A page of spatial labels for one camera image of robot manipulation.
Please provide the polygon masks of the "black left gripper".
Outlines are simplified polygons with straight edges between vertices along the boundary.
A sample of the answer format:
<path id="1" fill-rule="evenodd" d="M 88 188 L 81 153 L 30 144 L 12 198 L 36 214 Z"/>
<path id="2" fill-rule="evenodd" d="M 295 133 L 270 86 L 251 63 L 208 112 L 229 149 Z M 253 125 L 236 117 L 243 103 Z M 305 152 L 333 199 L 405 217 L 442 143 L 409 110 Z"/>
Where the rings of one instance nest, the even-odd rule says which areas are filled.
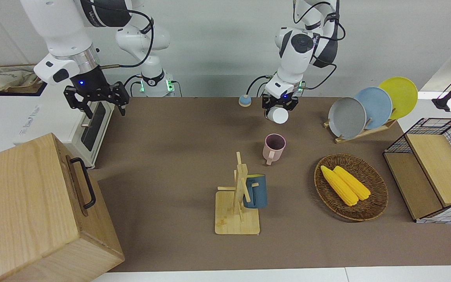
<path id="1" fill-rule="evenodd" d="M 294 92 L 287 93 L 285 91 L 280 98 L 276 98 L 268 93 L 262 93 L 262 109 L 264 117 L 268 118 L 269 111 L 272 107 L 281 106 L 282 108 L 292 111 L 298 105 L 298 97 L 294 96 Z"/>

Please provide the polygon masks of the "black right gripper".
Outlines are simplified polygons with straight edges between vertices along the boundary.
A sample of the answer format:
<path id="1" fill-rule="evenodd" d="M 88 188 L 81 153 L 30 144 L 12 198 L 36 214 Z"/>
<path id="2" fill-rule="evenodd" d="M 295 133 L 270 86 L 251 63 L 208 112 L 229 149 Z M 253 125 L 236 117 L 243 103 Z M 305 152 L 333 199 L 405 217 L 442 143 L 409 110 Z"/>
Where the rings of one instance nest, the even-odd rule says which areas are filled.
<path id="1" fill-rule="evenodd" d="M 72 85 L 66 86 L 64 96 L 72 109 L 84 112 L 87 118 L 93 117 L 89 107 L 90 101 L 107 101 L 115 104 L 122 116 L 126 115 L 129 94 L 121 81 L 109 83 L 100 69 L 82 73 L 70 78 Z"/>

